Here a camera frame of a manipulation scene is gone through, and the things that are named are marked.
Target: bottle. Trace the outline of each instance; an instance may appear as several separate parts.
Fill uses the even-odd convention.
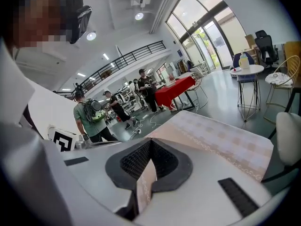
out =
[[[239,66],[242,69],[248,69],[248,68],[250,68],[248,57],[247,57],[247,55],[244,52],[242,52],[238,63],[239,63]]]

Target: backpack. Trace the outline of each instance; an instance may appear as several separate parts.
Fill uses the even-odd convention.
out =
[[[81,104],[84,106],[86,118],[89,122],[98,123],[105,117],[105,112],[98,101],[88,99],[87,102],[81,102]]]

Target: large window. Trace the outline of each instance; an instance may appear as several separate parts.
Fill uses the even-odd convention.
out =
[[[244,29],[223,0],[180,0],[167,23],[194,64],[227,69],[234,54],[248,48]]]

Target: black rubber grip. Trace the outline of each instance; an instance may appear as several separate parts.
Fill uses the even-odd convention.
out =
[[[231,178],[219,180],[227,196],[233,202],[237,210],[243,217],[259,209],[258,205],[244,192],[244,190]]]
[[[79,158],[74,158],[74,159],[69,159],[69,160],[65,160],[65,164],[66,166],[71,166],[71,165],[75,165],[75,164],[79,164],[85,161],[88,161],[89,159],[85,156],[83,157],[79,157]]]

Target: cushion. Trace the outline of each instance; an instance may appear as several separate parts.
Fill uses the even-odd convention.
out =
[[[290,77],[288,77],[284,73],[276,72],[276,73],[269,74],[265,78],[265,81],[271,85],[280,85],[280,84],[286,82],[289,78]],[[290,79],[288,82],[286,82],[285,84],[283,84],[281,86],[291,88],[291,87],[293,87],[293,80]]]
[[[277,147],[281,161],[293,166],[301,159],[301,117],[281,112],[276,117]]]

